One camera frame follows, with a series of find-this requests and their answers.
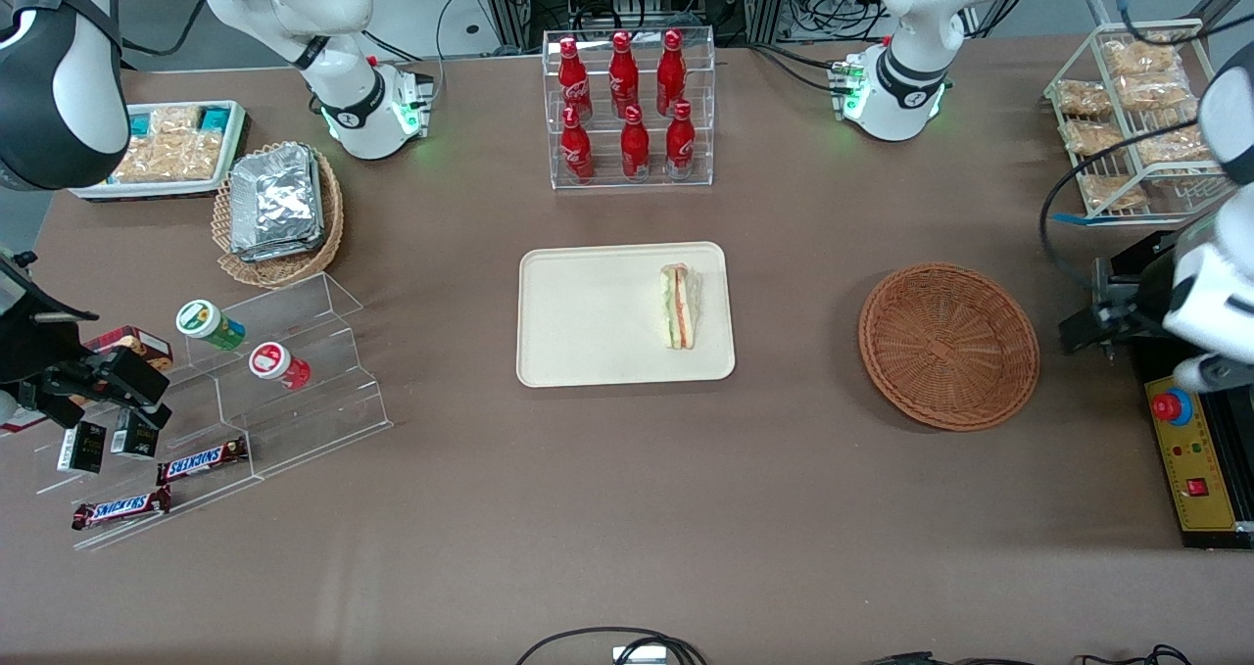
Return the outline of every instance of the cup lid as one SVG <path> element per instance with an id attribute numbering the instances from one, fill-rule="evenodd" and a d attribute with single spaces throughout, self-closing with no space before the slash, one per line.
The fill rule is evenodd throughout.
<path id="1" fill-rule="evenodd" d="M 277 379 L 292 365 L 292 353 L 277 341 L 257 345 L 248 355 L 248 368 L 262 379 Z"/>
<path id="2" fill-rule="evenodd" d="M 222 311 L 208 300 L 193 300 L 179 309 L 174 317 L 178 331 L 189 338 L 207 338 L 222 322 Z"/>

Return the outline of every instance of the brown woven basket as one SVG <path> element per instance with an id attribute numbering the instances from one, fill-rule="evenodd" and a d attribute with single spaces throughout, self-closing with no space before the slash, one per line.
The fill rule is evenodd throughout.
<path id="1" fill-rule="evenodd" d="M 253 153 L 268 153 L 282 144 L 272 143 Z M 270 290 L 280 289 L 314 274 L 326 270 L 340 250 L 344 238 L 344 197 L 340 194 L 340 181 L 335 178 L 326 157 L 317 153 L 319 174 L 322 188 L 322 218 L 326 222 L 326 242 L 322 248 L 310 253 L 297 253 L 282 258 L 272 258 L 257 263 L 246 263 L 231 253 L 231 178 L 222 182 L 218 194 L 213 198 L 213 242 L 224 255 L 218 258 L 223 271 L 234 280 Z"/>
<path id="2" fill-rule="evenodd" d="M 879 282 L 858 321 L 875 386 L 907 415 L 946 430 L 1004 422 L 1041 371 L 1036 331 L 1001 286 L 951 263 L 919 263 Z"/>

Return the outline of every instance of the red switch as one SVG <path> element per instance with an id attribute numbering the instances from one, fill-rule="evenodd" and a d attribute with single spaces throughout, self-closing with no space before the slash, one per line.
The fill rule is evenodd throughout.
<path id="1" fill-rule="evenodd" d="M 1170 423 L 1184 412 L 1184 405 L 1174 393 L 1160 393 L 1150 402 L 1150 412 L 1159 420 Z"/>

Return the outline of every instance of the brown table surface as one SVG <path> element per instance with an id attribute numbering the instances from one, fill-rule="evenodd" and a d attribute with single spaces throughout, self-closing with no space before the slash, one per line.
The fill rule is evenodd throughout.
<path id="1" fill-rule="evenodd" d="M 902 144 L 724 50 L 717 182 L 652 194 L 554 196 L 533 59 L 449 63 L 433 137 L 377 163 L 331 142 L 292 70 L 129 75 L 130 102 L 237 99 L 250 146 L 326 152 L 349 222 L 331 272 L 366 305 L 351 322 L 396 427 L 94 553 L 33 496 L 31 450 L 58 430 L 0 442 L 0 660 L 508 664 L 552 632 L 628 624 L 722 665 L 1062 664 L 1160 640 L 1249 662 L 1251 557 L 1179 548 L 1127 363 L 1057 351 L 1085 296 L 1035 236 L 1066 169 L 1038 95 L 1078 40 L 973 41 Z M 208 221 L 207 200 L 63 193 L 36 272 L 103 315 L 85 335 L 173 338 L 184 300 L 256 292 L 217 269 Z M 518 383 L 527 251 L 697 240 L 727 255 L 729 379 Z M 1121 240 L 1060 232 L 1077 262 Z M 928 260 L 986 272 L 1037 325 L 1040 388 L 1001 428 L 930 432 L 863 371 L 863 299 Z M 608 662 L 621 641 L 535 661 Z"/>

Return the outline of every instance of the yellow control panel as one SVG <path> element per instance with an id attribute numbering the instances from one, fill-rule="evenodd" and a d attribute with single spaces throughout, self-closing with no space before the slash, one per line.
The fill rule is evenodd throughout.
<path id="1" fill-rule="evenodd" d="M 1145 384 L 1162 466 L 1171 484 L 1180 528 L 1191 532 L 1233 531 L 1236 521 L 1219 471 L 1210 428 L 1196 394 L 1175 386 L 1170 376 Z"/>

